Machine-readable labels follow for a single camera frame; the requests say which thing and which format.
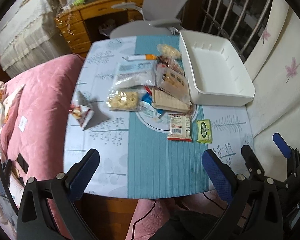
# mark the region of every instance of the chair seat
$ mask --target chair seat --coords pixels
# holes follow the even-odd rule
[[[167,28],[157,28],[149,25],[149,21],[134,21],[115,28],[110,33],[111,39],[138,35],[172,35]]]

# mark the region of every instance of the pink leaf pattern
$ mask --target pink leaf pattern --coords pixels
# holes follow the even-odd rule
[[[294,77],[294,76],[296,76],[296,75],[298,74],[298,73],[297,73],[297,68],[298,68],[299,65],[300,65],[300,63],[297,65],[296,58],[293,57],[293,58],[292,58],[292,62],[291,62],[291,66],[286,66],[286,70],[287,70],[287,78],[288,78],[287,82],[289,81],[289,79],[290,79],[291,77]]]
[[[270,36],[271,34],[268,32],[268,26],[266,26],[262,33],[262,39],[263,39],[262,46],[265,44],[265,40],[267,41]]]

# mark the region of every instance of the table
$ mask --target table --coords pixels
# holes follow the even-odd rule
[[[112,5],[123,2],[134,2],[139,7],[143,5],[143,0],[96,0],[88,4],[74,6],[71,10],[63,11],[57,15],[55,22],[60,29],[60,35],[65,38],[72,52],[86,57],[91,41],[102,39],[102,35],[98,31],[98,25],[105,21],[103,17],[105,15],[111,14],[111,18],[116,20],[117,25],[143,20],[143,16],[136,10],[111,8]],[[103,18],[98,23],[86,21],[95,17]],[[67,23],[70,25],[69,30],[74,35],[69,33]]]
[[[178,48],[178,36],[138,36],[93,43],[77,81],[95,110],[85,131],[69,116],[64,151],[64,171],[90,148],[100,153],[86,193],[121,198],[166,198],[209,190],[210,180],[202,167],[202,153],[211,148],[235,173],[249,174],[241,147],[252,148],[252,133],[245,107],[195,106],[192,143],[168,141],[169,120],[152,112],[107,109],[105,100],[117,63],[131,54],[158,54],[157,44]],[[197,143],[196,120],[210,119],[213,141]]]

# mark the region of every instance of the blue gripper pad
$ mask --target blue gripper pad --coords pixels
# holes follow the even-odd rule
[[[73,176],[72,180],[68,184],[68,199],[71,202],[79,200],[82,197],[99,164],[99,152],[95,149],[90,149],[79,163],[75,163],[71,167],[67,173],[70,177]]]
[[[281,135],[279,133],[275,133],[272,136],[272,140],[279,148],[279,150],[282,152],[283,156],[289,159],[291,156],[291,149],[288,146],[288,144],[284,141],[284,139],[281,137]]]
[[[220,198],[230,205],[237,185],[233,171],[223,164],[212,150],[206,150],[202,154],[202,165]]]

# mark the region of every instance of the desktop clutter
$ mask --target desktop clutter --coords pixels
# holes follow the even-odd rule
[[[184,30],[179,39],[181,52],[166,44],[159,44],[157,49],[160,56],[130,55],[118,63],[106,99],[110,111],[146,108],[155,119],[168,112],[167,139],[192,142],[193,104],[243,106],[253,99],[255,88],[228,40]],[[90,103],[79,91],[70,113],[83,130],[93,115]],[[196,125],[196,141],[211,143],[210,120],[199,120]]]

